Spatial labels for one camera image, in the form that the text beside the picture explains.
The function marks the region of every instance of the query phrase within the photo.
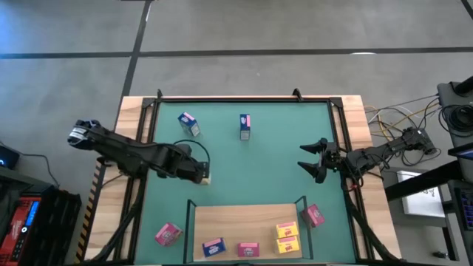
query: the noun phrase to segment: concrete floor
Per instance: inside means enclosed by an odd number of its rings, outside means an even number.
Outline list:
[[[0,1],[0,53],[130,52],[143,5]],[[473,47],[473,20],[459,0],[160,0],[152,3],[141,51],[413,47]],[[61,187],[85,200],[97,155],[70,148],[66,138],[80,118],[113,127],[128,67],[129,58],[0,60],[7,125],[0,140],[46,154]],[[130,95],[155,95],[158,88],[166,95],[287,95],[297,87],[303,94],[357,94],[382,107],[433,95],[438,83],[462,81],[471,69],[473,53],[140,58]],[[417,168],[452,160],[452,142],[435,117],[427,131],[444,153]],[[22,158],[18,169],[50,181],[41,160]],[[411,262],[468,264],[464,250],[460,262],[430,256],[444,249],[439,228],[395,228]]]

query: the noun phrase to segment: yellow box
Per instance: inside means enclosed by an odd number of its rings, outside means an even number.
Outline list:
[[[284,224],[276,225],[276,238],[297,236],[298,234],[299,230],[296,222],[286,222]]]
[[[283,239],[277,239],[276,244],[278,247],[279,254],[298,251],[299,247],[299,240],[297,236],[286,237]]]

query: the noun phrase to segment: green table surface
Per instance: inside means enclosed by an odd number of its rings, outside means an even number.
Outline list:
[[[183,112],[197,119],[201,130],[197,137],[189,136],[180,126],[177,118]],[[249,141],[239,139],[240,114],[251,116]],[[326,103],[161,103],[154,141],[192,139],[202,143],[211,155],[211,184],[161,179],[150,171],[135,264],[183,263],[183,236],[171,247],[162,247],[154,235],[166,222],[185,228],[188,199],[200,206],[255,205],[290,203],[301,196],[307,197],[309,205],[317,204],[325,223],[310,232],[313,260],[287,262],[355,262],[339,174],[330,171],[323,184],[316,184],[296,163],[319,159],[299,146],[315,143],[321,137],[333,141]],[[206,160],[199,146],[189,145],[192,157]],[[302,252],[307,256],[307,232],[300,227]],[[190,229],[188,259],[194,242],[193,226]]]

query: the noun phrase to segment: yellow and black tape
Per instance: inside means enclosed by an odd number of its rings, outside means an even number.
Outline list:
[[[103,177],[105,175],[106,166],[99,163],[95,165],[94,177],[92,179],[92,187],[90,188],[89,199],[87,200],[86,212],[82,223],[81,235],[79,236],[79,244],[75,253],[74,263],[84,260],[86,255],[87,244],[89,243],[90,233],[92,231],[92,223],[94,221],[95,211],[97,210],[98,198],[101,193]]]

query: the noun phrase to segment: pink box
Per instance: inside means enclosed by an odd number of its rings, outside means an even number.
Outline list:
[[[178,228],[176,225],[167,222],[161,228],[161,230],[157,232],[154,240],[156,240],[156,242],[160,243],[161,245],[168,247],[176,242],[182,233],[183,231],[180,230],[180,228]]]
[[[259,243],[239,243],[238,256],[259,256]]]
[[[307,210],[303,210],[301,215],[302,218],[308,221],[313,228],[325,222],[325,218],[322,216],[322,213],[315,204],[307,207]]]

